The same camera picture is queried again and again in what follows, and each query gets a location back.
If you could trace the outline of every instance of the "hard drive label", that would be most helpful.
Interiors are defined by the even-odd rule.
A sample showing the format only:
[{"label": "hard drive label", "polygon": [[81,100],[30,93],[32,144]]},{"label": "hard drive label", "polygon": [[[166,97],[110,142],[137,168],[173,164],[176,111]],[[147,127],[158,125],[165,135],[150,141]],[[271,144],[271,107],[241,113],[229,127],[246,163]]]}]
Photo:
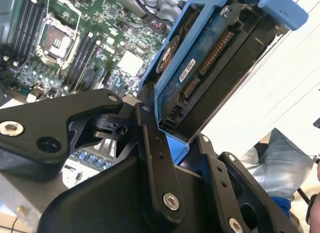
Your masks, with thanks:
[{"label": "hard drive label", "polygon": [[192,67],[194,67],[195,64],[196,64],[195,59],[192,59],[189,62],[189,64],[186,66],[186,68],[184,69],[184,71],[179,77],[181,83],[184,81],[184,79],[186,78],[186,76],[188,75],[188,73],[191,71]]}]

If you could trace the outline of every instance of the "jeans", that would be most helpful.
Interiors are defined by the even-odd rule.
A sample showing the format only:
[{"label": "jeans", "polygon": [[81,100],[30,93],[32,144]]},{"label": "jeans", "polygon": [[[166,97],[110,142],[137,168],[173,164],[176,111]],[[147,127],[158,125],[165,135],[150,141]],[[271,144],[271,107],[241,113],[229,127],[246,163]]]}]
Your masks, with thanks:
[{"label": "jeans", "polygon": [[253,147],[239,160],[271,197],[294,200],[313,167],[313,160],[279,130],[271,132],[268,148],[259,158]]}]

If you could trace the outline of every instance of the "mounting hole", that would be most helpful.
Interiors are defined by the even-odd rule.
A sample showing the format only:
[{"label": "mounting hole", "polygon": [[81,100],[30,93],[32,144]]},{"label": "mounting hole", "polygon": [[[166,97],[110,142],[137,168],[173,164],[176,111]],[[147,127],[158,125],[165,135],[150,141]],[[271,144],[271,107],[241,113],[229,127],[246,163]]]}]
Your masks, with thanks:
[{"label": "mounting hole", "polygon": [[155,142],[161,143],[162,141],[161,141],[161,139],[160,139],[159,137],[156,137],[156,138],[155,138]]},{"label": "mounting hole", "polygon": [[144,109],[146,112],[150,112],[151,111],[151,109],[146,105],[143,105],[142,109]]},{"label": "mounting hole", "polygon": [[117,101],[117,98],[115,98],[113,95],[109,95],[108,96],[108,98],[110,99],[110,100],[112,100],[113,102],[116,102]]},{"label": "mounting hole", "polygon": [[125,126],[120,126],[117,130],[116,133],[119,135],[124,135],[125,133],[127,133],[128,128]]},{"label": "mounting hole", "polygon": [[163,160],[163,159],[165,158],[164,154],[162,154],[162,153],[158,153],[158,157],[159,157],[161,160]]},{"label": "mounting hole", "polygon": [[53,137],[41,137],[36,141],[38,148],[45,153],[57,153],[61,150],[61,143]]},{"label": "mounting hole", "polygon": [[224,181],[221,181],[221,185],[224,187],[224,188],[227,188],[227,184],[224,182]]}]

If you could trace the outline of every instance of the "motherboard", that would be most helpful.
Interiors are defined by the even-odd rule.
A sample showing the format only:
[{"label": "motherboard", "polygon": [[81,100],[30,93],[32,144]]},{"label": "motherboard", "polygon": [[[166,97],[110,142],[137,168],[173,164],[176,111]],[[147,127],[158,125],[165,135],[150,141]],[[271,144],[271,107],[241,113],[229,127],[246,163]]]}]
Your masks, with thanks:
[{"label": "motherboard", "polygon": [[137,96],[165,27],[116,0],[15,0],[0,82],[28,103],[98,88]]}]

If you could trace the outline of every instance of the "silver screw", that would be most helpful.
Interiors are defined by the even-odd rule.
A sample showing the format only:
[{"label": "silver screw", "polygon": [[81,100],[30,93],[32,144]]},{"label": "silver screw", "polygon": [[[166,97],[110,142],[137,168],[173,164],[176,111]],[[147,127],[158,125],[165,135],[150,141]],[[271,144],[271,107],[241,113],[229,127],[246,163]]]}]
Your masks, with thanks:
[{"label": "silver screw", "polygon": [[205,135],[204,135],[204,136],[202,136],[202,139],[203,139],[205,142],[209,142],[208,137],[206,137]]},{"label": "silver screw", "polygon": [[163,195],[163,203],[166,207],[168,207],[171,211],[177,211],[179,209],[179,201],[177,197],[172,193],[165,193]]},{"label": "silver screw", "polygon": [[244,232],[240,223],[234,218],[229,219],[229,225],[235,233],[243,233]]},{"label": "silver screw", "polygon": [[115,98],[113,95],[109,95],[109,99],[112,100],[113,102],[117,101],[117,98]]},{"label": "silver screw", "polygon": [[144,109],[146,112],[150,112],[151,111],[150,108],[148,106],[146,106],[146,105],[143,105],[142,109]]},{"label": "silver screw", "polygon": [[220,16],[222,17],[227,17],[227,13],[230,11],[230,6],[227,5],[225,6],[221,11],[220,11]]},{"label": "silver screw", "polygon": [[230,159],[232,162],[235,162],[235,161],[236,161],[236,159],[234,158],[234,156],[233,156],[233,155],[228,154],[228,157],[229,157],[229,159]]},{"label": "silver screw", "polygon": [[0,123],[0,133],[8,137],[17,137],[24,132],[22,124],[15,121],[4,121]]}]

